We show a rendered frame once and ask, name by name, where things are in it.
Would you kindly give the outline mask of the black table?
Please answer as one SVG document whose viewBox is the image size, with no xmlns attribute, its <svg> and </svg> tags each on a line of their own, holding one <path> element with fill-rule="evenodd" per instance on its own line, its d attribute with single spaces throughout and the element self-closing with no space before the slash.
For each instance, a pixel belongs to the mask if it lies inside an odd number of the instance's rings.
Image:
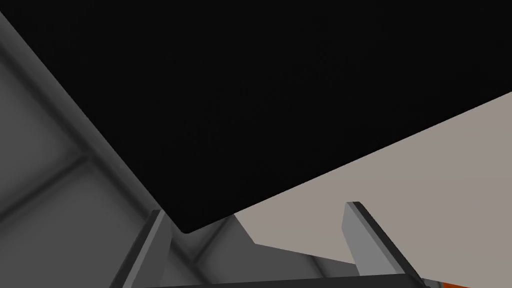
<svg viewBox="0 0 512 288">
<path fill-rule="evenodd" d="M 512 92 L 512 0 L 0 0 L 186 233 Z"/>
</svg>

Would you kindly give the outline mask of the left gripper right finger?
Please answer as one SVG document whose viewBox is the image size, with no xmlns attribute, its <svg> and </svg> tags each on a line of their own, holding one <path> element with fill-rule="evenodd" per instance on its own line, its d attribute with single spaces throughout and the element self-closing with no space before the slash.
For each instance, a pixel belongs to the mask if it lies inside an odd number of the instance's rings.
<svg viewBox="0 0 512 288">
<path fill-rule="evenodd" d="M 420 277 L 361 202 L 345 204 L 341 230 L 361 276 Z"/>
</svg>

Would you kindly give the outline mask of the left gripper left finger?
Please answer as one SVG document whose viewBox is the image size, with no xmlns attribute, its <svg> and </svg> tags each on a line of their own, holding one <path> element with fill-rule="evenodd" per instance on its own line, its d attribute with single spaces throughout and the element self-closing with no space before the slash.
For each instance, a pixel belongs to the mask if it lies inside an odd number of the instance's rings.
<svg viewBox="0 0 512 288">
<path fill-rule="evenodd" d="M 152 288 L 161 284 L 173 237 L 163 209 L 152 210 L 109 288 Z"/>
</svg>

